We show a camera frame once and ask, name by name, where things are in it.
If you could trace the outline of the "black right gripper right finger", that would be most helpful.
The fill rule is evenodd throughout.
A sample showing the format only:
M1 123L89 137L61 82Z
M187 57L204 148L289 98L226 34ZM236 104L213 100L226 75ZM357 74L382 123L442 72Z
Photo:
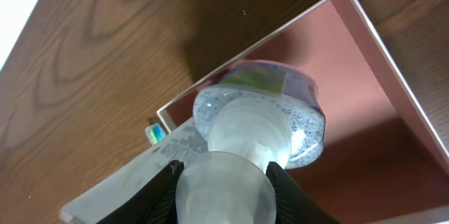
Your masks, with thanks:
M266 176L276 195L276 224L339 224L276 162L269 162Z

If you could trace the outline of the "blue foam soap bottle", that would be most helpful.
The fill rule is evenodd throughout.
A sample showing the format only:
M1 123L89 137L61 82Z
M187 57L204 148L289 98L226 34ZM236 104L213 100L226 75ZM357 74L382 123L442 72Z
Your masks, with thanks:
M326 119L314 87L292 67L249 60L202 89L193 120L208 149L177 182L178 222L274 223L269 164L294 169L323 151Z

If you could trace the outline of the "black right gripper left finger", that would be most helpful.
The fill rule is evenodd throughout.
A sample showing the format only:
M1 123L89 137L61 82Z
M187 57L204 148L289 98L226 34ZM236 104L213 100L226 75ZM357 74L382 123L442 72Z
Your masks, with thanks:
M125 204L97 224L176 224L175 191L183 162L173 160Z

